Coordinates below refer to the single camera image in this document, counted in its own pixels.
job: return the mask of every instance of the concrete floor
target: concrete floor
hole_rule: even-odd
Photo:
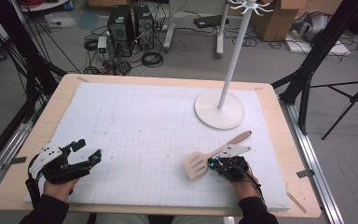
[[[76,18],[76,26],[54,30],[50,35],[75,66],[81,68],[86,64],[87,51],[83,48],[84,37],[89,35],[91,30],[106,25],[107,17],[105,13],[86,7],[76,8],[71,11],[71,15]],[[188,15],[174,19],[178,25],[195,28],[192,23],[193,18],[193,15]],[[238,28],[239,21],[238,18],[232,18],[228,28]],[[48,40],[46,35],[42,36],[46,39],[48,53],[53,63],[63,70],[74,71],[74,67],[54,43]],[[173,38],[169,52],[162,52],[164,57],[162,66],[158,68],[141,66],[138,67],[139,70],[132,69],[128,76],[225,79],[231,52],[234,49],[231,39],[225,38],[224,57],[217,59],[214,53],[214,34],[177,30]],[[233,81],[272,83],[295,72],[306,58],[305,54],[290,53],[283,43],[278,49],[260,40],[256,40],[256,43],[255,47],[242,48]],[[356,49],[356,44],[347,45],[347,48]],[[316,71],[312,85],[348,81],[358,81],[358,51],[356,50],[342,61],[336,56],[327,56]],[[285,88],[286,86],[282,86],[276,89],[276,93],[282,93]],[[348,94],[355,94],[358,92],[358,84],[343,86],[340,89]],[[296,105],[299,105],[300,97],[297,98]],[[24,91],[13,63],[10,59],[0,61],[0,133],[24,102]],[[325,140],[321,139],[348,102],[348,98],[328,88],[311,89],[307,131],[344,222],[358,223],[358,104]],[[0,223],[16,223],[25,214],[27,212],[0,211]],[[65,223],[86,223],[87,218],[88,214],[70,213]],[[280,223],[328,223],[324,213],[319,218],[279,217],[278,219]]]

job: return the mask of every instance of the tripod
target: tripod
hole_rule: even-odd
[[[350,99],[351,104],[345,109],[345,111],[339,116],[337,121],[333,124],[333,126],[327,131],[327,133],[322,137],[322,140],[324,140],[327,135],[333,131],[333,129],[338,125],[338,123],[344,118],[344,116],[350,111],[350,109],[354,106],[354,104],[358,103],[358,92],[356,92],[353,96],[347,94],[344,91],[340,91],[335,86],[342,86],[342,85],[351,85],[351,84],[358,84],[358,81],[354,82],[342,82],[342,83],[334,83],[334,84],[326,84],[326,85],[319,85],[319,86],[311,86],[311,88],[318,88],[318,87],[328,87],[332,89],[333,91],[337,91],[338,93],[348,97]]]

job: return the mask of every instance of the human hand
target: human hand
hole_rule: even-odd
[[[252,176],[255,182],[258,184],[258,179],[253,176],[250,171],[248,171],[247,173]],[[239,201],[244,198],[259,197],[255,186],[252,184],[251,180],[247,176],[245,176],[241,181],[230,181],[230,183],[234,188]]]
[[[48,180],[46,180],[43,193],[66,203],[68,202],[69,192],[78,180],[79,178],[68,181],[64,184],[51,184]]]

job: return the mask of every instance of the spatula handle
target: spatula handle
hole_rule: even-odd
[[[233,144],[233,145],[235,145],[235,144],[240,143],[241,141],[243,141],[243,140],[245,140],[246,138],[248,138],[251,134],[252,134],[252,131],[246,131],[246,132],[244,132],[244,133],[240,133],[238,136],[236,136],[235,138],[231,139],[231,141],[229,141],[228,143],[222,145],[222,146],[221,146],[220,148],[218,148],[217,150],[215,150],[215,151],[209,153],[209,154],[208,154],[208,157],[211,158],[212,156],[219,154],[221,151],[223,151],[223,150],[226,148],[226,146],[227,146],[228,144]]]

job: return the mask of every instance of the robotic hand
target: robotic hand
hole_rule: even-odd
[[[209,168],[229,181],[241,181],[249,170],[249,164],[242,156],[208,159]]]
[[[229,181],[249,181],[251,182],[260,199],[264,202],[263,192],[261,191],[261,185],[257,183],[254,177],[248,174],[250,170],[249,163],[242,156],[234,156],[228,158],[215,157],[208,159],[209,168],[216,170],[216,172],[223,178]]]
[[[85,145],[84,139],[72,142],[66,147],[47,144],[39,154],[34,156],[29,164],[29,178],[25,182],[34,207],[40,201],[38,181],[42,175],[52,184],[62,184],[89,175],[91,168],[101,161],[102,154],[98,149],[89,156],[87,161],[69,164],[68,156],[71,154],[71,149],[73,152],[77,152]]]

